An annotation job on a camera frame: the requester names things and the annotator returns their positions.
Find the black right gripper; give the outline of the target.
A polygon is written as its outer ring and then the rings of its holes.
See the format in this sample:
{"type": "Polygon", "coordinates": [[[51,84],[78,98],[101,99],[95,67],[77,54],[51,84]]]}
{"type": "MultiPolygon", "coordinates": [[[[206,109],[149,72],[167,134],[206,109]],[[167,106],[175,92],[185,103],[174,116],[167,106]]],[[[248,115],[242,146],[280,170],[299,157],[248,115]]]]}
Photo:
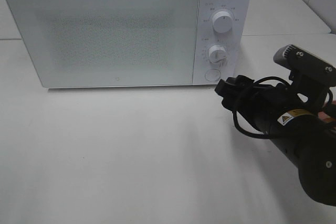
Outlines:
{"type": "Polygon", "coordinates": [[[304,104],[281,78],[221,79],[215,93],[222,106],[240,114],[260,135],[326,135],[328,123],[304,104]]]}

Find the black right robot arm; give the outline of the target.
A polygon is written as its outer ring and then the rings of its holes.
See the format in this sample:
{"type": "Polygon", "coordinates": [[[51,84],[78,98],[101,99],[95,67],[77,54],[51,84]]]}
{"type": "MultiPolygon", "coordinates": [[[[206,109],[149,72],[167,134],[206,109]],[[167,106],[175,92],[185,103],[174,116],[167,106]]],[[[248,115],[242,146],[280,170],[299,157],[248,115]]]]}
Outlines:
{"type": "Polygon", "coordinates": [[[304,192],[335,206],[335,121],[323,121],[279,77],[220,80],[215,92],[241,134],[270,140],[297,168],[304,192]]]}

